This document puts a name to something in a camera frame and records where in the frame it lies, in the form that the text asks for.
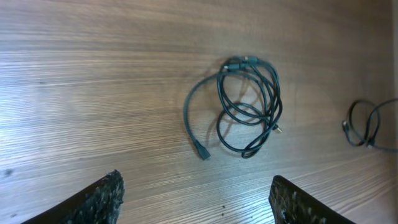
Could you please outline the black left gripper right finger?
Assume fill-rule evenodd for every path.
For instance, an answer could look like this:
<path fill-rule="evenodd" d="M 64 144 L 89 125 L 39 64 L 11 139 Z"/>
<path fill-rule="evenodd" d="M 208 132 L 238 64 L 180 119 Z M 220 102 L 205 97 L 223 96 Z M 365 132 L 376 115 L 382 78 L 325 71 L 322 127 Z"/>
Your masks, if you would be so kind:
<path fill-rule="evenodd" d="M 269 203 L 276 224 L 353 224 L 281 175 L 273 177 Z"/>

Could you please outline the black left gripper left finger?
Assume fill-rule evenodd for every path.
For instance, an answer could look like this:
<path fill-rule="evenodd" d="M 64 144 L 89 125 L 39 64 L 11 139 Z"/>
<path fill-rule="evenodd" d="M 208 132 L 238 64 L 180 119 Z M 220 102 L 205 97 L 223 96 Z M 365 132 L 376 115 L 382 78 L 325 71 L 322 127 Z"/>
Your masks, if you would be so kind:
<path fill-rule="evenodd" d="M 124 193 L 121 173 L 114 170 L 24 223 L 115 224 L 121 213 Z"/>

